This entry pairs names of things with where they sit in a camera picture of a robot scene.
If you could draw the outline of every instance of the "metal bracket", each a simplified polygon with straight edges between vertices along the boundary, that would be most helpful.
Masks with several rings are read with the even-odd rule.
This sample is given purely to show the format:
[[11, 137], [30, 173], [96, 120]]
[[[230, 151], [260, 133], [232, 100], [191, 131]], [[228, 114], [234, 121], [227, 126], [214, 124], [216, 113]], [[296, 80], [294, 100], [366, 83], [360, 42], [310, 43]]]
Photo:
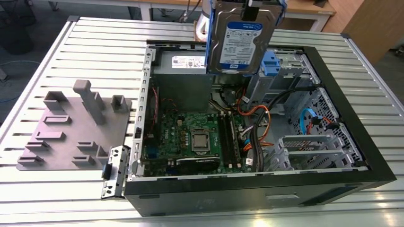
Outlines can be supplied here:
[[103, 193], [102, 199], [124, 199], [123, 188], [127, 178], [127, 167], [131, 148], [119, 146], [111, 149], [108, 163], [103, 169]]

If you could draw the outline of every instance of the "white label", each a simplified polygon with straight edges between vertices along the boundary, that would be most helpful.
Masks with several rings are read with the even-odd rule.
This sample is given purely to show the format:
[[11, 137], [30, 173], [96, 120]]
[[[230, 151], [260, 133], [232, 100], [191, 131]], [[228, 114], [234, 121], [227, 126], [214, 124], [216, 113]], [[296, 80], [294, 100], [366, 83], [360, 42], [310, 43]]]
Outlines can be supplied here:
[[231, 64], [231, 69], [239, 65], [250, 65], [256, 45], [254, 39], [262, 34], [262, 24], [230, 22], [226, 29], [220, 63]]
[[250, 102], [250, 98], [247, 98], [246, 96], [242, 97], [242, 100], [248, 103]]
[[252, 159], [251, 158], [246, 159], [246, 165], [252, 166]]
[[204, 56], [174, 56], [174, 69], [204, 69]]

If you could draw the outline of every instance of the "black bezel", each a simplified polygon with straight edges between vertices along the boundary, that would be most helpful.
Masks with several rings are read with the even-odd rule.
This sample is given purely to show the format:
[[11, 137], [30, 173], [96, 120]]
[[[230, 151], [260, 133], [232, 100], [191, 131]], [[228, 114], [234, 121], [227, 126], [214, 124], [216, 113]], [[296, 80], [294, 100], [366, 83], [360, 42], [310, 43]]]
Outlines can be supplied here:
[[[148, 44], [194, 44], [206, 45], [206, 42], [194, 41], [148, 41]], [[179, 47], [159, 47], [163, 50], [180, 50]], [[124, 195], [146, 195], [176, 192], [203, 192], [239, 190], [247, 188], [268, 188], [302, 186], [316, 184], [344, 184], [347, 186], [358, 185], [367, 188], [379, 187], [380, 185], [395, 181], [396, 177], [380, 154], [375, 142], [366, 130], [364, 125], [355, 113], [348, 99], [334, 79], [327, 65], [319, 55], [315, 47], [308, 46], [279, 46], [268, 45], [268, 48], [300, 49], [307, 55], [314, 70], [322, 80], [322, 84], [336, 107], [356, 143], [356, 147], [363, 154], [368, 171], [350, 171], [334, 173], [307, 173], [295, 175], [258, 175], [251, 177], [228, 177], [228, 178], [204, 178], [188, 180], [162, 180], [162, 181], [135, 181], [127, 182]]]

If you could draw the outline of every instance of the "aluminum table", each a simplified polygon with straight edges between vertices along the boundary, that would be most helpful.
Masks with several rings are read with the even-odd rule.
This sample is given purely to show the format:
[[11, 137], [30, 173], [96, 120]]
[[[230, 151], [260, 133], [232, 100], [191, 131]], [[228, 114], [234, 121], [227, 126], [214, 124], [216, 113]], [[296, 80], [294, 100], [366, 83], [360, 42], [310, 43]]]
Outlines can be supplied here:
[[[103, 97], [136, 106], [146, 40], [194, 40], [194, 25], [82, 17], [68, 21], [0, 128], [0, 225], [142, 227], [399, 226], [404, 223], [404, 108], [352, 40], [339, 34], [278, 30], [271, 44], [315, 46], [398, 181], [324, 206], [142, 218], [127, 201], [100, 201], [102, 171], [20, 172], [15, 165], [36, 128], [48, 91], [78, 96], [88, 79]], [[136, 110], [126, 144], [132, 145]]]

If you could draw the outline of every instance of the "green motherboard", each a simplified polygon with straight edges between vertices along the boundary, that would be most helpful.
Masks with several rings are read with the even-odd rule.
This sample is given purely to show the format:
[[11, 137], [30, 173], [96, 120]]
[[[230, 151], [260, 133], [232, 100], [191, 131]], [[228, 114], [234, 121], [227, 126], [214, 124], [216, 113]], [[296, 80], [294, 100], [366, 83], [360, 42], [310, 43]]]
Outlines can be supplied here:
[[250, 172], [238, 146], [242, 116], [168, 113], [162, 117], [155, 143], [143, 147], [146, 176], [208, 175]]

